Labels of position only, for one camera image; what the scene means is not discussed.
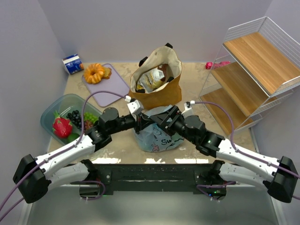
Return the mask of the light blue plastic bag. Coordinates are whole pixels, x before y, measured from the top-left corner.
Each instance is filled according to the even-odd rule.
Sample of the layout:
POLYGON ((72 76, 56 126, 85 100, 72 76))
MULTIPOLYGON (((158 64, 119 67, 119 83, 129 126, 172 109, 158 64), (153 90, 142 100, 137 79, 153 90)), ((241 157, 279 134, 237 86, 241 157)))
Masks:
POLYGON ((179 134, 169 136, 166 132, 152 123, 140 131, 134 132, 135 141, 139 147, 146 152, 162 152, 172 150, 184 142, 184 138, 179 134))

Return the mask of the brown Trader Joe's tote bag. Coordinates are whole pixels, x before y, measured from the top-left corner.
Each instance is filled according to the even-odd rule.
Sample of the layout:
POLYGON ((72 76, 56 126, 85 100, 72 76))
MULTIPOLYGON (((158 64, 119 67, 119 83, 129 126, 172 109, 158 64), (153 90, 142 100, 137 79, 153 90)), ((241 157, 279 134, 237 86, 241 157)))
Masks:
POLYGON ((146 110, 175 105, 182 100, 181 73, 182 62, 167 43, 139 62, 130 77, 129 96, 139 100, 146 110))

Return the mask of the brown white chips bag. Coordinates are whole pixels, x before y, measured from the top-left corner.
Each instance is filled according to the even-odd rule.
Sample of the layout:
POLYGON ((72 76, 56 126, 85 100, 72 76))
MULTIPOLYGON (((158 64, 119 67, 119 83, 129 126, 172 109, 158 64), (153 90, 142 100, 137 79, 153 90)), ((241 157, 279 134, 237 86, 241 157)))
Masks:
POLYGON ((138 93, 151 93, 173 78, 173 72, 167 64, 159 65, 139 77, 135 91, 138 93))

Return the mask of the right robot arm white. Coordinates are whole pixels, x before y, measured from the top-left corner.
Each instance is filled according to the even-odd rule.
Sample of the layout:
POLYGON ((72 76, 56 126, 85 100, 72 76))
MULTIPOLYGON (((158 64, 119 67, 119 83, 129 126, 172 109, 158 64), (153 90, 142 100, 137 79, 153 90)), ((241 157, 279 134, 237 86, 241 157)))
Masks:
POLYGON ((197 115, 185 116, 176 106, 149 119, 166 133, 177 133, 184 137, 202 154, 229 160, 261 175, 268 194, 275 199, 290 203, 294 198, 300 176, 290 158, 283 156, 277 159, 242 150, 231 139, 207 130, 197 115))

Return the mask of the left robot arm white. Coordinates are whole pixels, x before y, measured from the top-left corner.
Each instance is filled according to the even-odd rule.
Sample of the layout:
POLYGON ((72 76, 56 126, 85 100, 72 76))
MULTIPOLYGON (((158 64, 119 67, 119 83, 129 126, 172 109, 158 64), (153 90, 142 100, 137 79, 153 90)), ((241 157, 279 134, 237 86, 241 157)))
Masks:
POLYGON ((112 141, 112 134, 132 128, 141 131, 153 123, 168 128, 180 116, 177 106, 150 117, 143 113, 120 117, 117 109, 107 108, 95 126, 66 146, 36 158, 30 154, 24 156, 13 176, 15 187, 26 203, 34 203, 51 188, 72 182, 94 183, 97 169, 89 160, 74 166, 69 166, 69 163, 105 147, 112 141))

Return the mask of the lavender cutting board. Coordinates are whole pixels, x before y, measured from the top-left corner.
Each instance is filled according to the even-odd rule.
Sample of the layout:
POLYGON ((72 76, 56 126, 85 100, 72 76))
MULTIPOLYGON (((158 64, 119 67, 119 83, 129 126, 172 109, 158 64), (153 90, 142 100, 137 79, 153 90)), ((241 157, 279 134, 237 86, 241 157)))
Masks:
MULTIPOLYGON (((106 90, 120 94, 122 96, 126 96, 129 93, 128 84, 124 81, 124 79, 119 75, 119 73, 110 63, 105 63, 104 67, 110 68, 112 74, 109 79, 102 79, 100 83, 88 84, 86 83, 84 76, 82 76, 82 81, 89 90, 89 92, 94 93, 99 90, 106 90)), ((100 107, 107 107, 108 105, 120 99, 120 97, 109 93, 95 94, 93 98, 100 107)))

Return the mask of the red grape bunch toy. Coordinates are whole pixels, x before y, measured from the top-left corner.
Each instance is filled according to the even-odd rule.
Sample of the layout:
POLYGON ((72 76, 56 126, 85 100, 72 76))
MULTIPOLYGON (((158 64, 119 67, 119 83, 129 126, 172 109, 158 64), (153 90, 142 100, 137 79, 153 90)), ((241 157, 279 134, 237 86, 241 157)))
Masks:
POLYGON ((89 130, 94 126, 94 123, 90 120, 85 120, 84 121, 84 130, 89 130))

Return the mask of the green grape bunch toy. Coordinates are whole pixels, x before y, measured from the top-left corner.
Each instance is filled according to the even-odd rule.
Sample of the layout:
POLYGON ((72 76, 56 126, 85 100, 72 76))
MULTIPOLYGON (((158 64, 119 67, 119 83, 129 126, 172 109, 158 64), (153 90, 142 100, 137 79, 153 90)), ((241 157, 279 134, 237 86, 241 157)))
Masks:
POLYGON ((88 120, 92 123, 95 123, 98 120, 98 117, 90 112, 84 113, 84 120, 88 120))

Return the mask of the dark blueberry bunch toy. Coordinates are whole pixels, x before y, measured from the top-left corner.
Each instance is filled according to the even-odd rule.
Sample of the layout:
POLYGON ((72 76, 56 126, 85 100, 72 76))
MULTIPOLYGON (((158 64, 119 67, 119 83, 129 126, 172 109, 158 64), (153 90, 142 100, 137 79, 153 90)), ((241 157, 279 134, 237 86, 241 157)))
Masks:
POLYGON ((71 123, 77 128, 81 129, 82 128, 82 119, 81 119, 81 114, 78 110, 74 110, 72 112, 69 112, 66 115, 66 118, 71 121, 71 123))

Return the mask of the pink wrapped item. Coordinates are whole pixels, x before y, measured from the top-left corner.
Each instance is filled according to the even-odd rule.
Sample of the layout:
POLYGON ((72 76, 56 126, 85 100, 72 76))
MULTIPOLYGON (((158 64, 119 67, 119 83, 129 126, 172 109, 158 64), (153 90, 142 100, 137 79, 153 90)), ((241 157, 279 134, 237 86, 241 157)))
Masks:
POLYGON ((230 63, 231 63, 230 61, 222 61, 222 62, 219 62, 219 63, 207 62, 206 65, 205 65, 205 68, 207 70, 216 69, 216 68, 228 65, 230 63))

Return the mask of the orange bundt cake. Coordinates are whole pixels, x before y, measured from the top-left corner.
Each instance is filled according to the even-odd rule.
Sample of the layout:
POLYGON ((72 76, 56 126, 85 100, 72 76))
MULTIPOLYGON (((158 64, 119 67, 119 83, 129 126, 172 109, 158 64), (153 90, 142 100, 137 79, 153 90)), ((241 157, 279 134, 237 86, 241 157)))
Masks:
POLYGON ((83 77, 88 84, 100 83, 103 79, 109 79, 112 70, 100 63, 90 64, 84 71, 83 77))

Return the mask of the green leafy vegetable toy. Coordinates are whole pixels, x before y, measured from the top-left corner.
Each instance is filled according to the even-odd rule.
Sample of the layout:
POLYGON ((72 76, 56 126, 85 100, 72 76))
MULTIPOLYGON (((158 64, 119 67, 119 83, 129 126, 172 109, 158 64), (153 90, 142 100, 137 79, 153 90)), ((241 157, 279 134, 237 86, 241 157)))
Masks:
POLYGON ((76 140, 77 138, 79 138, 80 135, 78 133, 71 133, 68 137, 67 137, 67 141, 68 143, 76 140))

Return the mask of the pink dragon fruit toy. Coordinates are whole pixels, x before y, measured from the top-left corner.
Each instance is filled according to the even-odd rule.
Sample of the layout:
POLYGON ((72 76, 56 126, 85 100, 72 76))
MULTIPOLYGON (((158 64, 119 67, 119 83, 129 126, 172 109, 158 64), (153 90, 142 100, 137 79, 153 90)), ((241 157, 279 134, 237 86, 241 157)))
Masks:
POLYGON ((55 116, 55 120, 52 124, 53 133, 59 138, 68 138, 73 129, 71 121, 61 117, 57 111, 55 111, 53 114, 55 116))

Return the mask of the teal fruit tray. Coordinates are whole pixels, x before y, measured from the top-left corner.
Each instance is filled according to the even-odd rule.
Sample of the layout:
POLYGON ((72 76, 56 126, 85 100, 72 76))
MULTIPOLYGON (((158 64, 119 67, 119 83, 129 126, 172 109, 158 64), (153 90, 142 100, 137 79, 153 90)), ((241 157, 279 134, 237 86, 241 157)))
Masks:
MULTIPOLYGON (((85 100, 76 94, 66 94, 60 97, 43 112, 40 119, 41 126, 60 144, 68 144, 66 138, 59 138, 53 133, 52 124, 55 120, 55 116, 53 113, 57 111, 61 117, 66 119, 66 115, 74 110, 78 110, 81 113, 84 102, 85 100)), ((96 107, 92 106, 90 103, 86 103, 84 113, 85 112, 90 112, 97 117, 102 114, 96 107)))

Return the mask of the blue white carton box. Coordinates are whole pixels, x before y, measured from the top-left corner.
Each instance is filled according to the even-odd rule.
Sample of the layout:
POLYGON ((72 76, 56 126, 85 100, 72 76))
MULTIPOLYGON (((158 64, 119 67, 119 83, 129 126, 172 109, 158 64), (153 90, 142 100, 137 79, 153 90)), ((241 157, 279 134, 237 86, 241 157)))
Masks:
POLYGON ((63 58, 62 63, 64 65, 66 72, 69 75, 72 75, 74 73, 84 70, 83 63, 82 63, 80 57, 78 56, 78 54, 73 54, 71 56, 63 58))

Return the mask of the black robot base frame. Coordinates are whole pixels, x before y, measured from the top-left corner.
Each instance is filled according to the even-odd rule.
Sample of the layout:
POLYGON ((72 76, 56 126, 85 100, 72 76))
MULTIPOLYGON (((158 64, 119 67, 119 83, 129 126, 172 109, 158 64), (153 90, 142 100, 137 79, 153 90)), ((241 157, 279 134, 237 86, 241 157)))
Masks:
POLYGON ((78 182, 82 198, 113 195, 116 192, 191 192, 207 193, 221 200, 226 186, 219 173, 224 162, 212 164, 95 164, 94 174, 78 182))

